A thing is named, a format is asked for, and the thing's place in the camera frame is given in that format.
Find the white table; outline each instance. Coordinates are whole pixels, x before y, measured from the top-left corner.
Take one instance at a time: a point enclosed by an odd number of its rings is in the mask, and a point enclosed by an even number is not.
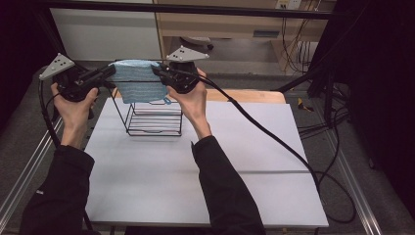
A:
[[[121,112],[127,106],[117,99]],[[242,106],[305,158],[289,105]],[[325,227],[311,175],[228,102],[208,102],[207,119],[258,205],[265,227]],[[112,225],[208,226],[208,210],[191,152],[198,140],[185,117],[181,137],[131,137],[111,98],[86,152],[95,159],[86,210]]]

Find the cabinet door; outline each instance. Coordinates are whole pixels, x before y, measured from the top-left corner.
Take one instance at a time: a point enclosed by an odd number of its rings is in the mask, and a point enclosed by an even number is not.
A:
[[[152,0],[113,2],[153,3]],[[154,13],[51,9],[73,60],[113,61],[161,58]]]

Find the black jacket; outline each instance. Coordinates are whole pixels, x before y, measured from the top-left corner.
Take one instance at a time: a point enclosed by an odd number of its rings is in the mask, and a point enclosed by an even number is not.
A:
[[[214,234],[265,234],[256,203],[213,136],[192,144]],[[60,146],[44,183],[23,212],[22,235],[82,233],[94,160]]]

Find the gray floor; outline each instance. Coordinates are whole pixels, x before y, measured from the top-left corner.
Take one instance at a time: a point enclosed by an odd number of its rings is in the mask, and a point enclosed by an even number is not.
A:
[[[173,46],[178,46],[183,42],[177,39],[173,43]],[[197,66],[206,71],[209,77],[223,88],[269,90],[286,84],[299,75],[285,76],[283,72],[279,71],[278,62],[272,53],[269,42],[214,39],[213,44],[214,49],[212,51],[208,51],[201,46],[195,46],[195,49],[206,50],[210,54],[209,61],[199,61]],[[298,98],[302,98],[306,106],[314,109],[323,105],[323,100],[320,98],[307,98],[304,92],[307,86],[308,83],[305,82],[296,87],[295,90],[285,94],[287,103],[292,106],[298,126],[321,123],[321,119],[316,112],[298,108]],[[102,98],[98,101],[95,111],[97,115],[100,112],[100,106],[103,105],[103,100],[105,99]],[[335,103],[335,107],[341,105],[341,103]],[[0,203],[2,205],[45,131],[46,128],[38,105],[37,82],[33,81],[22,103],[9,120],[7,127],[0,133],[0,177],[2,179],[0,181]],[[369,167],[368,159],[352,122],[345,121],[340,124],[339,131],[341,149],[356,175],[383,233],[415,234],[414,220],[396,196],[384,174]],[[305,139],[302,144],[313,168],[324,170],[330,159],[333,158],[332,148],[326,133]],[[32,182],[28,185],[16,211],[11,216],[7,224],[7,230],[16,231],[19,228],[23,207],[45,177],[51,159],[52,151],[49,151],[35,173]],[[336,165],[330,173],[341,184],[345,185]],[[338,219],[350,217],[352,212],[350,202],[340,188],[330,180],[325,179],[323,181],[322,199],[324,209],[328,215]],[[348,224],[337,223],[330,219],[329,223],[330,227],[320,229],[320,234],[366,234],[359,216]],[[100,226],[99,228],[100,230],[109,229],[106,226]],[[278,229],[269,231],[268,234],[312,234],[312,232],[306,229],[289,228],[285,232]]]

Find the wire rack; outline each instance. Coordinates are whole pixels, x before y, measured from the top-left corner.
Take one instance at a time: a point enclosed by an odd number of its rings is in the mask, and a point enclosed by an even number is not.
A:
[[[130,136],[181,136],[183,113],[177,102],[124,104],[117,94],[116,90],[112,98]]]

